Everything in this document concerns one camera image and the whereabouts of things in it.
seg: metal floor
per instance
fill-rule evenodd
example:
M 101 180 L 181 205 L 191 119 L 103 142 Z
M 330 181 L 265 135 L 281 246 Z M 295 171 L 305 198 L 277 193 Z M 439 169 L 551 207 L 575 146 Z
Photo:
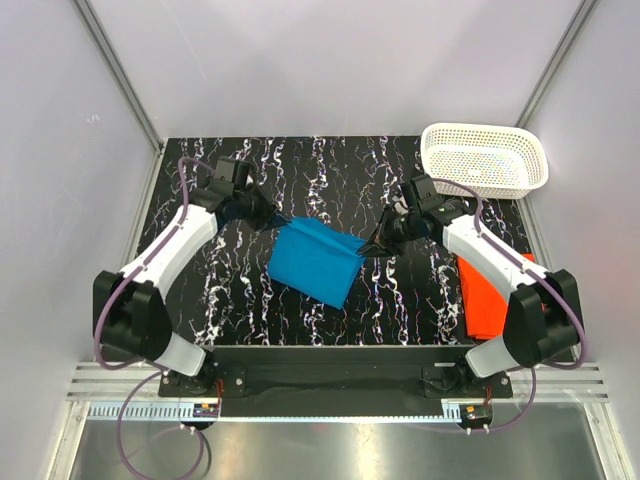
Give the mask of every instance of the metal floor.
M 494 425 L 517 413 L 496 405 Z M 164 422 L 126 422 L 126 451 L 148 445 Z M 489 435 L 443 434 L 418 425 L 233 424 L 206 430 L 212 451 L 193 479 L 604 479 L 584 411 L 579 405 L 536 404 L 523 421 Z M 132 458 L 157 479 L 186 472 L 198 453 L 184 432 L 160 438 Z M 131 478 L 119 462 L 115 422 L 88 421 L 74 480 Z

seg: cable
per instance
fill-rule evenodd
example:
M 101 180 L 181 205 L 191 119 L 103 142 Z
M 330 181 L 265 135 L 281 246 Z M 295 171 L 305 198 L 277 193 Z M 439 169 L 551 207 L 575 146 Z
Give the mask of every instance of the cable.
M 140 453 L 141 451 L 145 450 L 146 448 L 149 448 L 149 445 L 151 445 L 152 443 L 154 443 L 157 440 L 161 439 L 162 437 L 164 437 L 168 433 L 175 432 L 176 430 L 180 430 L 180 426 L 169 427 L 169 428 L 165 428 L 164 430 L 159 431 L 158 433 L 154 434 L 147 441 L 147 443 L 145 443 L 144 445 L 142 445 L 142 446 L 136 448 L 135 450 L 127 453 L 127 458 L 131 459 L 131 457 L 134 457 L 138 453 Z M 108 465 L 109 466 L 116 466 L 116 465 L 120 465 L 121 463 L 122 463 L 122 459 L 120 458 L 120 454 L 118 454 L 118 458 L 116 460 L 114 460 L 114 461 L 111 461 Z
M 518 415 L 516 415 L 514 418 L 512 418 L 511 420 L 509 420 L 507 423 L 503 425 L 498 425 L 497 427 L 490 428 L 489 430 L 486 430 L 486 431 L 485 430 L 460 430 L 459 428 L 456 430 L 446 430 L 446 429 L 436 428 L 436 427 L 416 426 L 416 425 L 412 425 L 412 426 L 419 428 L 420 430 L 427 430 L 435 433 L 466 433 L 467 435 L 477 434 L 477 433 L 489 433 L 490 431 L 504 432 L 505 430 L 508 430 L 511 427 L 515 427 L 518 423 L 522 421 L 525 415 L 529 413 L 529 410 L 531 410 L 531 407 L 533 405 L 533 401 L 536 398 L 536 390 L 538 389 L 538 379 L 536 377 L 535 369 L 532 368 L 530 369 L 530 371 L 531 371 L 531 395 L 529 395 L 529 400 L 527 401 L 527 404 L 524 406 L 524 408 Z
M 483 209 L 482 197 L 480 197 L 480 195 L 475 190 L 467 187 L 466 185 L 462 185 L 461 183 L 454 182 L 453 180 L 448 180 L 445 178 L 432 178 L 432 180 L 434 182 L 448 183 L 449 185 L 458 187 L 466 192 L 469 192 L 471 195 L 473 195 L 473 197 L 478 202 L 478 206 L 476 207 L 475 215 L 473 218 L 473 223 L 480 237 L 484 239 L 487 243 L 489 243 L 489 245 L 491 245 L 495 250 L 501 253 L 507 260 L 513 263 L 516 267 L 518 267 L 520 270 L 522 270 L 531 278 L 533 278 L 535 281 L 537 281 L 549 293 L 549 295 L 551 295 L 553 299 L 558 302 L 558 304 L 564 310 L 567 317 L 569 318 L 574 328 L 578 332 L 578 338 L 580 340 L 580 345 L 581 345 L 580 356 L 578 357 L 578 359 L 573 364 L 570 364 L 570 365 L 563 365 L 563 364 L 558 364 L 553 362 L 549 362 L 547 363 L 547 365 L 554 368 L 562 369 L 562 370 L 575 370 L 576 368 L 579 368 L 580 366 L 582 366 L 586 360 L 589 346 L 588 346 L 587 338 L 584 332 L 584 328 L 580 324 L 580 320 L 578 319 L 578 316 L 575 314 L 571 306 L 564 300 L 564 298 L 560 296 L 560 294 L 558 294 L 558 292 L 554 290 L 554 288 L 551 285 L 549 285 L 549 283 L 544 278 L 542 278 L 533 270 L 529 270 L 525 268 L 524 263 L 521 262 L 520 259 L 515 257 L 509 250 L 505 249 L 502 245 L 496 242 L 491 236 L 487 235 L 485 232 L 482 231 L 482 209 Z M 529 396 L 529 401 L 527 402 L 525 407 L 522 409 L 522 411 L 515 418 L 505 423 L 504 425 L 499 425 L 497 427 L 492 428 L 491 431 L 501 432 L 520 423 L 520 421 L 525 417 L 525 415 L 529 412 L 529 410 L 531 409 L 531 406 L 533 405 L 533 401 L 536 396 L 536 390 L 537 390 L 536 372 L 532 368 L 531 369 L 531 395 Z M 441 429 L 435 429 L 435 428 L 426 428 L 426 430 L 436 431 L 440 433 L 465 433 L 462 430 L 441 430 Z M 468 430 L 467 432 L 484 433 L 484 431 L 480 431 L 480 430 Z
M 155 479 L 153 479 L 152 477 L 147 477 L 146 475 L 140 473 L 138 470 L 135 469 L 133 465 L 131 465 L 131 462 L 129 462 L 129 459 L 127 458 L 127 454 L 124 451 L 124 446 L 122 445 L 122 417 L 124 416 L 124 412 L 127 408 L 127 405 L 129 405 L 129 402 L 131 402 L 131 399 L 134 397 L 134 395 L 138 393 L 138 391 L 144 385 L 146 385 L 148 382 L 150 382 L 154 378 L 159 377 L 160 375 L 162 375 L 162 370 L 158 370 L 152 375 L 149 375 L 142 382 L 140 382 L 133 390 L 131 390 L 131 393 L 129 393 L 129 395 L 123 402 L 122 407 L 120 408 L 120 413 L 118 414 L 118 420 L 116 421 L 116 445 L 118 447 L 118 453 L 120 454 L 120 459 L 122 460 L 122 463 L 124 463 L 124 466 L 127 467 L 127 470 L 129 470 L 129 472 L 134 477 L 139 478 L 141 480 L 155 480 Z M 200 432 L 199 430 L 196 430 L 194 427 L 191 427 L 190 430 L 191 430 L 191 433 L 192 434 L 195 433 L 198 436 L 198 439 L 200 440 L 200 451 L 198 452 L 198 458 L 196 458 L 195 463 L 187 473 L 185 473 L 180 477 L 177 477 L 175 480 L 187 480 L 188 478 L 191 477 L 191 475 L 194 474 L 196 469 L 200 466 L 200 462 L 202 462 L 206 439 L 204 438 L 204 435 L 202 434 L 202 432 Z
M 113 308 L 113 305 L 116 303 L 118 298 L 120 298 L 120 295 L 122 295 L 122 292 L 124 292 L 124 290 L 133 281 L 133 279 L 141 271 L 143 271 L 147 265 L 149 265 L 149 263 L 156 257 L 156 255 L 160 253 L 160 251 L 165 247 L 165 245 L 169 243 L 169 241 L 178 232 L 178 230 L 180 230 L 180 227 L 182 227 L 182 224 L 187 218 L 187 210 L 189 207 L 189 187 L 187 186 L 187 178 L 184 173 L 184 164 L 186 162 L 194 163 L 199 167 L 203 167 L 208 171 L 215 173 L 215 170 L 211 166 L 199 160 L 196 160 L 194 158 L 182 157 L 180 160 L 178 160 L 178 174 L 180 175 L 180 186 L 182 189 L 182 212 L 180 214 L 180 218 L 178 218 L 176 225 L 174 225 L 173 228 L 167 233 L 167 235 L 165 235 L 162 241 L 158 243 L 156 248 L 154 248 L 153 251 L 149 253 L 149 255 L 142 261 L 142 265 L 136 267 L 129 275 L 127 275 L 125 278 L 122 279 L 122 282 L 120 282 L 120 285 L 116 287 L 116 289 L 113 291 L 113 293 L 111 294 L 107 302 L 104 304 L 104 307 L 100 312 L 100 316 L 98 317 L 96 330 L 93 335 L 93 354 L 96 357 L 96 361 L 100 364 L 100 366 L 106 370 L 120 370 L 141 361 L 139 358 L 133 358 L 131 360 L 128 360 L 126 362 L 122 362 L 116 365 L 110 365 L 107 362 L 105 362 L 105 360 L 102 358 L 102 352 L 100 348 L 100 339 L 102 338 L 102 329 L 104 328 L 104 324 L 107 321 L 109 312 Z
M 560 296 L 560 294 L 558 292 L 555 291 L 555 289 L 549 285 L 549 283 L 542 278 L 540 275 L 538 275 L 536 272 L 534 272 L 533 270 L 529 270 L 527 268 L 524 267 L 524 263 L 520 261 L 520 259 L 518 259 L 517 257 L 515 257 L 509 250 L 505 249 L 502 245 L 500 245 L 498 242 L 496 242 L 490 235 L 487 235 L 485 232 L 482 231 L 482 209 L 483 209 L 483 205 L 482 205 L 482 198 L 480 197 L 480 195 L 478 195 L 478 193 L 467 187 L 466 185 L 462 185 L 461 183 L 458 182 L 454 182 L 453 180 L 448 180 L 445 178 L 433 178 L 432 179 L 434 182 L 442 182 L 442 183 L 448 183 L 449 185 L 453 185 L 454 187 L 458 187 L 466 192 L 469 192 L 471 195 L 473 195 L 475 197 L 475 199 L 478 202 L 478 206 L 476 207 L 476 212 L 473 218 L 473 223 L 475 225 L 476 231 L 478 232 L 478 234 L 487 242 L 489 243 L 489 245 L 491 245 L 495 250 L 497 250 L 499 253 L 502 254 L 502 256 L 504 256 L 507 260 L 509 260 L 511 263 L 513 263 L 516 267 L 518 267 L 520 270 L 522 270 L 524 273 L 526 273 L 527 275 L 529 275 L 531 278 L 533 278 L 536 282 L 538 282 L 546 291 L 547 293 L 549 293 L 549 295 L 551 295 L 553 297 L 553 299 L 558 302 L 558 304 L 560 305 L 560 307 L 564 310 L 564 312 L 567 314 L 567 317 L 569 318 L 569 320 L 571 321 L 571 323 L 573 324 L 574 328 L 576 329 L 576 332 L 578 332 L 578 338 L 580 339 L 580 356 L 578 357 L 578 359 L 575 361 L 575 363 L 571 364 L 571 365 L 563 365 L 563 364 L 558 364 L 558 363 L 553 363 L 553 362 L 549 362 L 547 363 L 547 365 L 552 366 L 554 368 L 559 368 L 561 370 L 574 370 L 576 368 L 581 367 L 584 362 L 587 359 L 587 352 L 589 349 L 588 346 L 588 341 L 587 341 L 587 337 L 584 333 L 584 328 L 582 327 L 582 325 L 580 324 L 580 320 L 578 319 L 578 316 L 575 314 L 575 312 L 573 311 L 573 309 L 569 306 L 569 304 L 565 301 L 564 298 L 562 298 Z
M 484 402 L 482 402 L 483 405 L 489 405 L 489 403 L 491 402 L 492 394 L 493 389 L 491 388 L 491 385 L 487 385 L 487 397 L 484 399 Z
M 423 379 L 422 381 L 423 381 L 424 383 L 426 383 L 427 385 L 429 385 L 430 387 L 435 388 L 436 390 L 438 390 L 438 391 L 439 391 L 439 392 L 441 392 L 441 393 L 447 393 L 447 392 L 450 392 L 451 390 L 453 390 L 453 387 L 455 387 L 455 386 L 456 386 L 456 385 L 455 385 L 455 383 L 451 383 L 451 386 L 449 386 L 449 387 L 445 388 L 445 387 L 439 387 L 439 386 L 437 386 L 437 385 L 433 382 L 433 380 L 428 380 L 428 379 L 426 379 L 426 378 L 425 378 L 425 379 Z
M 199 160 L 196 160 L 194 158 L 190 158 L 190 157 L 182 157 L 180 160 L 178 160 L 178 174 L 180 176 L 180 187 L 182 190 L 182 212 L 180 213 L 180 217 L 178 218 L 178 221 L 176 222 L 176 225 L 174 225 L 171 230 L 169 232 L 167 232 L 167 234 L 165 235 L 165 237 L 162 239 L 162 241 L 160 241 L 158 243 L 158 245 L 149 253 L 149 255 L 147 255 L 143 261 L 142 261 L 142 265 L 136 267 L 129 275 L 127 275 L 125 278 L 122 279 L 122 281 L 120 282 L 120 284 L 116 287 L 116 289 L 113 291 L 113 293 L 109 296 L 109 299 L 106 301 L 104 307 L 102 308 L 102 311 L 100 312 L 100 316 L 98 317 L 98 322 L 96 323 L 96 329 L 94 332 L 94 338 L 93 338 L 93 353 L 96 357 L 96 361 L 100 364 L 100 366 L 104 369 L 107 370 L 120 370 L 123 368 L 126 368 L 128 366 L 133 365 L 134 363 L 137 363 L 140 361 L 140 359 L 134 358 L 131 360 L 128 360 L 126 362 L 122 362 L 119 364 L 115 364 L 115 365 L 111 365 L 108 364 L 104 358 L 102 357 L 102 351 L 101 351 L 101 347 L 100 347 L 100 340 L 102 338 L 102 330 L 104 329 L 104 324 L 106 323 L 107 317 L 109 316 L 109 312 L 111 311 L 111 309 L 113 308 L 113 306 L 115 305 L 115 303 L 117 302 L 118 298 L 120 298 L 120 295 L 122 295 L 122 292 L 124 292 L 124 290 L 127 288 L 127 286 L 134 280 L 134 278 L 141 272 L 143 271 L 147 265 L 149 265 L 149 263 L 160 253 L 160 251 L 169 243 L 169 241 L 173 238 L 173 236 L 178 232 L 178 230 L 180 230 L 180 228 L 182 227 L 182 224 L 184 223 L 185 219 L 187 218 L 187 212 L 188 212 L 188 208 L 189 208 L 189 187 L 187 185 L 187 178 L 184 172 L 184 166 L 185 163 L 190 162 L 190 163 L 194 163 L 195 165 L 199 166 L 199 167 L 203 167 L 206 170 L 208 170 L 211 173 L 215 173 L 215 170 L 207 165 L 206 163 L 200 162 Z M 151 365 L 158 367 L 158 368 L 162 368 L 160 365 L 157 365 L 153 362 L 149 362 L 151 363 Z M 124 447 L 122 445 L 122 417 L 124 416 L 124 411 L 127 407 L 127 405 L 129 404 L 129 402 L 131 401 L 131 399 L 133 398 L 133 396 L 149 381 L 153 380 L 154 378 L 160 376 L 162 374 L 162 370 L 159 370 L 158 372 L 154 373 L 153 375 L 147 377 L 146 379 L 144 379 L 142 382 L 140 382 L 129 394 L 129 396 L 126 398 L 126 400 L 124 401 L 124 403 L 122 404 L 122 408 L 120 409 L 120 414 L 118 415 L 118 420 L 116 421 L 116 444 L 118 447 L 118 454 L 120 455 L 120 459 L 122 460 L 122 463 L 124 463 L 125 467 L 127 467 L 127 470 L 129 470 L 129 472 L 135 476 L 136 478 L 142 479 L 142 480 L 154 480 L 151 477 L 147 477 L 145 475 L 143 475 L 142 473 L 138 472 L 133 465 L 131 465 L 131 462 L 129 462 L 129 459 L 127 458 L 127 455 L 124 451 Z M 168 433 L 169 431 L 175 430 L 175 429 L 182 429 L 182 426 L 180 427 L 176 427 L 176 428 L 172 428 L 172 429 L 167 429 L 163 432 L 160 432 L 160 434 L 154 436 L 154 439 L 159 438 L 160 436 L 164 435 L 165 433 Z M 200 466 L 200 463 L 202 462 L 202 456 L 204 453 L 204 448 L 205 445 L 207 445 L 207 440 L 204 437 L 204 435 L 196 429 L 192 429 L 192 432 L 195 432 L 200 440 L 200 452 L 198 454 L 198 458 L 196 459 L 196 462 L 193 464 L 193 466 L 189 469 L 189 471 L 182 475 L 181 477 L 178 477 L 176 480 L 186 480 L 189 477 L 191 477 L 191 475 L 193 475 L 193 473 L 196 471 L 196 469 Z M 138 453 L 140 451 L 140 449 L 135 450 L 131 455 L 135 455 L 136 453 Z

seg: white plastic basket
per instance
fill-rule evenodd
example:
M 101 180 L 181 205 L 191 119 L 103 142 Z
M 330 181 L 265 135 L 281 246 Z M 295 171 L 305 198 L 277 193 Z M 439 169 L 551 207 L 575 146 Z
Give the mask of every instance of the white plastic basket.
M 485 198 L 522 198 L 549 178 L 540 140 L 520 128 L 436 123 L 422 133 L 420 153 L 426 173 L 467 185 Z M 442 182 L 436 189 L 470 196 Z

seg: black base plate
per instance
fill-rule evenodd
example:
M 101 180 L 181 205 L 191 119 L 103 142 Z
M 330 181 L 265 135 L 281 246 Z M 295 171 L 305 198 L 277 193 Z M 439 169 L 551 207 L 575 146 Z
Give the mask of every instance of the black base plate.
M 245 384 L 247 380 L 247 370 L 241 365 L 228 364 L 224 367 L 218 366 L 217 372 L 222 380 L 222 396 L 224 398 L 238 398 L 245 394 Z M 159 397 L 217 397 L 218 392 L 215 385 L 207 389 L 194 389 L 184 381 L 184 377 L 175 372 L 163 377 L 158 389 Z
M 487 387 L 491 387 L 492 398 L 511 398 L 513 390 L 511 381 L 505 372 L 500 372 L 484 379 L 481 383 L 468 385 L 462 390 L 454 386 L 451 390 L 444 391 L 439 388 L 440 379 L 446 374 L 447 369 L 452 369 L 452 364 L 430 365 L 422 369 L 422 379 L 424 380 L 424 394 L 427 398 L 433 399 L 457 399 L 457 398 L 477 398 L 484 400 L 487 398 Z
M 221 416 L 443 415 L 442 395 L 426 395 L 423 372 L 431 372 L 436 364 L 455 362 L 470 348 L 471 345 L 216 347 L 213 357 L 224 382 Z M 195 396 L 196 392 L 186 387 L 170 379 L 168 384 L 161 383 L 159 394 Z M 510 387 L 505 389 L 498 380 L 493 396 L 504 398 L 510 392 Z M 203 394 L 215 395 L 215 388 Z

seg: orange cloth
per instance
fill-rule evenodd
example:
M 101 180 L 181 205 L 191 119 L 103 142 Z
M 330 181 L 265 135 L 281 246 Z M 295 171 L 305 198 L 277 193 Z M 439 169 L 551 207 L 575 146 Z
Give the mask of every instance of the orange cloth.
M 533 255 L 523 257 L 533 261 Z M 464 302 L 467 335 L 478 340 L 489 340 L 502 335 L 507 316 L 507 303 L 478 271 L 458 257 L 462 300 Z

